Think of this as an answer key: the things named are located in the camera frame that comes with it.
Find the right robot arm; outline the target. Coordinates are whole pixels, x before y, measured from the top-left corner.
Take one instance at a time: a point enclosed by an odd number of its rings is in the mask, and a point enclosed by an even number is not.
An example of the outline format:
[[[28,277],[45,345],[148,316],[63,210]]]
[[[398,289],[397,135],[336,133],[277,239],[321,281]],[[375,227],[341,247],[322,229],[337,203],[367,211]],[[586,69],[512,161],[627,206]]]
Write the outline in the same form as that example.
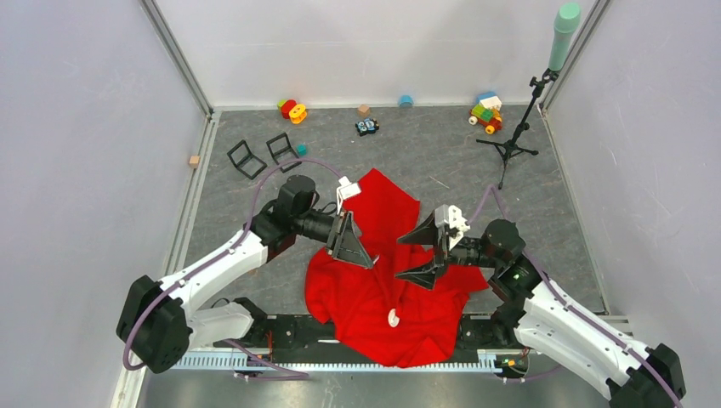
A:
[[[650,347],[616,329],[573,300],[525,254],[516,224],[491,221],[479,238],[467,237],[465,218],[454,206],[437,208],[399,238],[432,248],[429,262],[397,274],[425,289],[452,266],[491,268],[489,285],[502,300],[491,315],[491,336],[545,354],[576,374],[612,407],[679,407],[686,394],[678,354]]]

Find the round orange brooch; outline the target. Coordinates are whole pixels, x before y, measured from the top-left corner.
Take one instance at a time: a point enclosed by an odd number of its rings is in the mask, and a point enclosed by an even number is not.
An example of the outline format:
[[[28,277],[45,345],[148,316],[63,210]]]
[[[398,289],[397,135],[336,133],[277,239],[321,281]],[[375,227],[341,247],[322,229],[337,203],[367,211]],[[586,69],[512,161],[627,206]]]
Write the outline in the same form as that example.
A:
[[[388,324],[392,328],[396,328],[400,324],[400,317],[396,313],[396,309],[391,309],[388,313]]]

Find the red t-shirt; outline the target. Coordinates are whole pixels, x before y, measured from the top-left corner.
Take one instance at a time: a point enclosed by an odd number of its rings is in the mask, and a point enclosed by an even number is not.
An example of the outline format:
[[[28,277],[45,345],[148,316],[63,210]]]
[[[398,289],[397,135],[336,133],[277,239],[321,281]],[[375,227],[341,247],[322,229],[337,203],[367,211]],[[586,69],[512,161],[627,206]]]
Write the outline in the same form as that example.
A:
[[[334,337],[383,366],[425,366],[449,357],[470,296],[488,289],[480,268],[451,266],[433,290],[395,278],[431,261],[422,246],[397,239],[417,224],[420,203],[376,168],[359,180],[361,193],[344,203],[360,228],[361,243],[377,262],[363,269],[332,259],[325,250],[309,261],[304,296],[310,314],[335,325]],[[388,313],[400,324],[392,328]]]

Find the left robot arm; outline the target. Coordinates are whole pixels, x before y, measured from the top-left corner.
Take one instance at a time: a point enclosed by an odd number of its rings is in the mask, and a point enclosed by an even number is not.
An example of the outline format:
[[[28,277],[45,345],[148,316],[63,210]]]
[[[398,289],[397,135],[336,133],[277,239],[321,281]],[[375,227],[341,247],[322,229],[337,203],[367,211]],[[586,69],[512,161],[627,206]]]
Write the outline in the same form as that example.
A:
[[[323,212],[315,208],[315,181],[293,175],[274,200],[204,258],[161,280],[148,275],[135,280],[116,327],[125,344],[125,368],[159,374],[193,348],[236,339],[251,347],[261,344],[267,324],[243,304],[202,306],[239,277],[283,253],[298,236],[324,244],[326,254],[336,261],[372,268],[377,260],[355,232],[354,214],[341,207],[345,199],[360,194],[360,186],[345,177],[338,182],[338,206],[334,212]]]

